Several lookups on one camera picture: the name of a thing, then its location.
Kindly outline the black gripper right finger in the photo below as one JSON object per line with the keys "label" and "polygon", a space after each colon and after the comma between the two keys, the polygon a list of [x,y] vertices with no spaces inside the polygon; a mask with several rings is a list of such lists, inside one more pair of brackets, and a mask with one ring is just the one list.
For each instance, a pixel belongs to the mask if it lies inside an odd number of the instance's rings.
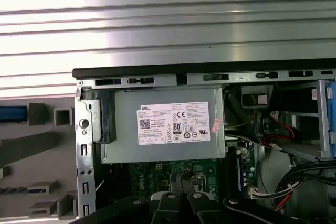
{"label": "black gripper right finger", "polygon": [[200,223],[296,223],[297,220],[254,203],[249,199],[224,199],[221,203],[205,193],[187,196]]}

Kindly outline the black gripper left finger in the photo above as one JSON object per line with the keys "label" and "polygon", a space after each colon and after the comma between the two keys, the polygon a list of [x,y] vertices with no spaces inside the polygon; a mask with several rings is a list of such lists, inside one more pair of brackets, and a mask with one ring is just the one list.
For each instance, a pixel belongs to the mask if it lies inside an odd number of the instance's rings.
{"label": "black gripper left finger", "polygon": [[92,214],[76,220],[76,223],[179,223],[182,195],[161,191],[150,201],[139,196],[129,196]]}

